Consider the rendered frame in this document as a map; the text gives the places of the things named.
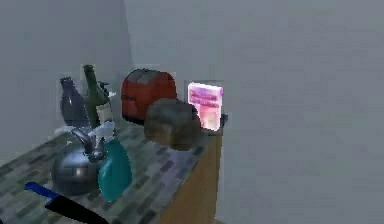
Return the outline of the teal spray bottle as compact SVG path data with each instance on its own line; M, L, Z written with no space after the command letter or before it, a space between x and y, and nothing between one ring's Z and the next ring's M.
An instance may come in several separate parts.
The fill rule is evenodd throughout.
M99 189L106 201L115 201L133 181L129 156L115 136L114 122L103 123L91 131L89 136L95 137L96 147L103 155L98 172Z

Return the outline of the green glass bottle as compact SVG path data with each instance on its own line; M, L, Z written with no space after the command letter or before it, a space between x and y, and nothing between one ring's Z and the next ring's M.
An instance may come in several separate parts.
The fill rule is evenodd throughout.
M87 81L85 105L92 128L96 128L106 121L113 120L111 104L106 92L99 86L92 65L83 66Z

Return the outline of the dark grey glass bottle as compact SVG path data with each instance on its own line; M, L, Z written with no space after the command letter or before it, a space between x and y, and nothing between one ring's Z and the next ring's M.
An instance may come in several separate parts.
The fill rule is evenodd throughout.
M76 89L71 77L60 79L62 96L60 110L64 123L67 126L85 128L89 126L89 120L84 104L84 98Z

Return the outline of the pink box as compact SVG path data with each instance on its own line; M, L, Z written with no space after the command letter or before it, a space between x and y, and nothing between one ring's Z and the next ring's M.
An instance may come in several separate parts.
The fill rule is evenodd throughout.
M201 126L217 131L221 126L223 88L192 82L188 85L187 96L188 103L197 109Z

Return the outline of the brown bread loaf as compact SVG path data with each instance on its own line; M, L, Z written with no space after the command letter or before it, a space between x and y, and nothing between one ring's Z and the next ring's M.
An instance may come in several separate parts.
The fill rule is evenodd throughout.
M150 105L144 122L145 137L177 151L188 151L202 134L197 109L178 99L161 98Z

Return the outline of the red toaster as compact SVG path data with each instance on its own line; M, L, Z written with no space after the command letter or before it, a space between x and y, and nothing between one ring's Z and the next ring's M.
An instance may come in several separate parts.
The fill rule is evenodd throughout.
M160 98L176 97L176 84L171 74L146 68L135 69L122 82L122 117L143 124L152 103Z

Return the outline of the wooden counter cabinet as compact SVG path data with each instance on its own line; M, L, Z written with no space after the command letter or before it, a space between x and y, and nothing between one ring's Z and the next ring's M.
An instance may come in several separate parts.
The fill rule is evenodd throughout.
M222 134L203 135L198 146L178 152L145 139L143 128L125 122L119 139L132 161L133 184L107 202L99 191L74 201L109 224L213 224ZM44 208L47 199L24 189L28 181L52 186L54 157L75 139L58 136L0 167L0 220L4 224L80 224Z

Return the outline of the silver metal kettle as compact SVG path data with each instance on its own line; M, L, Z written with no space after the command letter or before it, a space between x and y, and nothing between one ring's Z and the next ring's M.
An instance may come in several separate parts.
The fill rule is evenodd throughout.
M79 128L70 134L76 143L66 145L56 156L51 170L54 188L66 196L78 196L98 188L99 169L106 157L104 144Z

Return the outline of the blue-handled black knife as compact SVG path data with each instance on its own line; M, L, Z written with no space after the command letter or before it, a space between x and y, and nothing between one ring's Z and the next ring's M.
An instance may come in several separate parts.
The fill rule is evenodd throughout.
M45 208L52 212L85 224L109 224L106 219L97 213L36 182L27 182L24 189L49 198Z

